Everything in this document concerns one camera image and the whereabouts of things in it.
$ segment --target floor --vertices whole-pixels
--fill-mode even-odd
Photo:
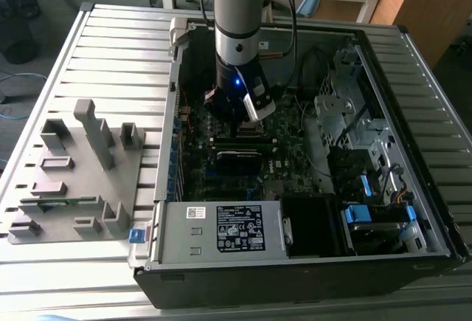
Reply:
[[[29,23],[34,39],[40,44],[39,56],[29,63],[14,66],[0,55],[0,79],[4,74],[34,72],[48,75],[67,34],[84,1],[100,4],[118,4],[149,7],[150,0],[38,0],[42,14]],[[176,0],[178,7],[197,10],[199,3]],[[206,8],[212,10],[212,0],[205,0]],[[162,7],[162,0],[151,0],[153,7]],[[0,83],[1,90],[9,97],[0,104],[0,114],[12,117],[27,116],[40,94],[44,82],[38,77],[14,77]],[[27,120],[6,120],[0,117],[0,172],[5,167]]]
[[[48,75],[62,47],[67,33],[83,1],[101,4],[120,4],[149,7],[150,0],[38,0],[42,15],[30,22],[33,37],[41,45],[40,55],[33,61],[20,66],[8,64],[0,55],[0,70],[6,72],[36,72]],[[207,0],[207,9],[212,9],[212,0]],[[154,7],[161,7],[162,0],[151,0]],[[198,9],[198,2],[187,3],[177,0],[177,6]],[[459,115],[472,131],[472,49],[458,56],[448,50],[437,65],[434,73],[451,98]],[[36,77],[14,77],[1,82],[1,90],[9,96],[9,102],[0,105],[0,114],[15,117],[27,116],[41,92],[43,81]],[[0,170],[8,160],[20,136],[26,120],[0,118]]]

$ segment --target blue cable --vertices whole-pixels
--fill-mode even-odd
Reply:
[[[23,117],[11,117],[7,116],[6,114],[0,114],[0,118],[5,118],[6,120],[24,120],[28,118],[29,116],[23,116]]]

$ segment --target barcode sticker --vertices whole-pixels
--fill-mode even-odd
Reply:
[[[187,219],[205,219],[205,207],[187,207]]]

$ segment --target white sticker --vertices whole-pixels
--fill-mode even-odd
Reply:
[[[268,42],[267,41],[259,42],[259,50],[268,50]]]
[[[205,207],[187,207],[187,219],[205,219],[206,214]]]

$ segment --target black cable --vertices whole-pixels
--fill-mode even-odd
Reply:
[[[296,10],[295,10],[295,0],[292,0],[292,22],[293,22],[293,35],[294,37],[294,63],[296,64],[296,54],[298,49],[298,34],[297,34],[297,27],[296,27]]]
[[[385,177],[383,178],[383,183],[382,183],[382,189],[381,189],[381,194],[378,196],[379,203],[382,203],[384,200],[384,194],[385,194],[385,189],[386,189],[386,184],[389,182],[389,176],[390,173],[396,168],[400,167],[400,165],[396,162],[393,162],[389,168],[387,168]]]
[[[14,75],[11,72],[4,71],[2,68],[0,68],[0,72],[3,72],[4,74],[7,74],[7,75],[12,75],[12,76]]]
[[[290,11],[292,16],[292,39],[290,46],[287,51],[282,53],[282,57],[285,57],[290,54],[290,52],[294,52],[294,64],[292,66],[292,70],[290,73],[290,77],[287,79],[283,87],[288,87],[290,82],[294,78],[296,73],[296,61],[297,61],[297,54],[298,54],[298,35],[297,35],[297,26],[296,26],[296,11],[295,11],[295,0],[288,0],[290,5]]]
[[[398,197],[403,193],[403,192],[406,192],[406,189],[408,188],[408,186],[406,185],[406,182],[405,180],[403,179],[403,177],[401,175],[398,175],[398,180],[401,182],[401,190],[399,190],[397,192],[397,194],[395,194],[395,196],[393,197],[393,199],[390,199],[390,204],[391,203],[395,203],[398,199]]]
[[[335,147],[338,146],[338,144],[340,143],[344,135],[352,131],[352,129],[354,128],[354,125],[361,119],[362,114],[364,114],[366,110],[367,110],[367,104],[362,106],[361,110],[357,112],[357,114],[354,116],[351,123],[349,123],[349,125],[341,132],[341,134],[339,134],[339,137],[338,139],[336,139],[336,143],[334,144]]]
[[[321,64],[323,63],[326,66],[326,75],[328,75],[328,72],[330,71],[330,61],[328,56],[326,55],[325,51],[318,46],[312,46],[303,56],[302,59],[300,60],[300,69],[299,69],[299,78],[298,78],[298,87],[299,89],[303,88],[303,75],[304,75],[304,68],[307,63],[307,59],[309,58],[310,54],[313,53],[318,60],[318,62]]]
[[[289,55],[296,44],[296,13],[295,13],[294,0],[288,0],[288,6],[290,7],[290,15],[292,17],[292,38],[291,38],[290,46],[288,47],[286,51],[282,53],[283,57],[286,57],[287,55]]]
[[[206,25],[207,25],[208,27],[213,27],[213,26],[215,25],[215,22],[214,22],[214,21],[210,21],[210,20],[207,18],[207,13],[205,13],[204,0],[200,0],[200,8],[201,8],[201,14],[202,14],[202,16],[203,16],[204,19],[205,19]]]

